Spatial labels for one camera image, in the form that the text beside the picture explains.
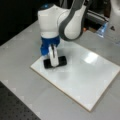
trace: gray table surface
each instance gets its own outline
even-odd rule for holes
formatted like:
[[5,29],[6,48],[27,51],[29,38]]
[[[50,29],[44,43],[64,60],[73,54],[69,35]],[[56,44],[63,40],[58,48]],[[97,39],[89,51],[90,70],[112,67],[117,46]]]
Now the gray table surface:
[[[76,41],[120,65],[120,46],[87,31]],[[119,120],[120,74],[92,112],[30,69],[40,57],[38,21],[0,47],[0,80],[42,120]]]

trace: white board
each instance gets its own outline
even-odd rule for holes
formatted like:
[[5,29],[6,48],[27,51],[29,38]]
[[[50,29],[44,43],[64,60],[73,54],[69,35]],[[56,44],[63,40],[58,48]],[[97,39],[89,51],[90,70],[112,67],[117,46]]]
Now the white board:
[[120,66],[73,42],[61,41],[58,54],[66,56],[66,66],[46,70],[40,57],[31,68],[91,111],[119,73]]

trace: cable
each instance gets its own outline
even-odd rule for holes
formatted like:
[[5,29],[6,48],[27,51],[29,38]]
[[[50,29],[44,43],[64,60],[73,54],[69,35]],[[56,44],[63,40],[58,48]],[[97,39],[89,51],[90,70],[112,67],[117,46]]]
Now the cable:
[[64,4],[64,1],[65,1],[65,0],[62,0],[62,3],[61,3],[61,5],[60,5],[60,7],[62,7],[62,6],[63,6],[63,4]]
[[103,16],[101,16],[101,15],[98,15],[97,13],[94,13],[94,12],[92,12],[92,11],[88,11],[88,13],[91,13],[91,14],[93,14],[93,15],[96,15],[96,16],[104,19],[106,22],[109,22],[105,17],[103,17]]

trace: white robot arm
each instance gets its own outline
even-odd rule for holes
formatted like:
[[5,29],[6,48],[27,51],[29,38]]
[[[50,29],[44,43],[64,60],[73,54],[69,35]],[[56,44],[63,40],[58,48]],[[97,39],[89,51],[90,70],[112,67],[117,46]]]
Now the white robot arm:
[[41,53],[43,56],[48,54],[50,56],[50,61],[44,61],[45,68],[66,64],[65,57],[58,58],[56,47],[60,43],[60,37],[66,41],[74,41],[81,36],[91,1],[74,0],[71,9],[47,4],[38,11],[42,39]]

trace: background wall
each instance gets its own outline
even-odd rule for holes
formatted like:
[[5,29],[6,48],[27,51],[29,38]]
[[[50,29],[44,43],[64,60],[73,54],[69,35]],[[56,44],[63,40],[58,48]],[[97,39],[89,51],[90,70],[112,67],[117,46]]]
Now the background wall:
[[0,0],[0,45],[36,21],[45,3],[59,5],[59,0]]

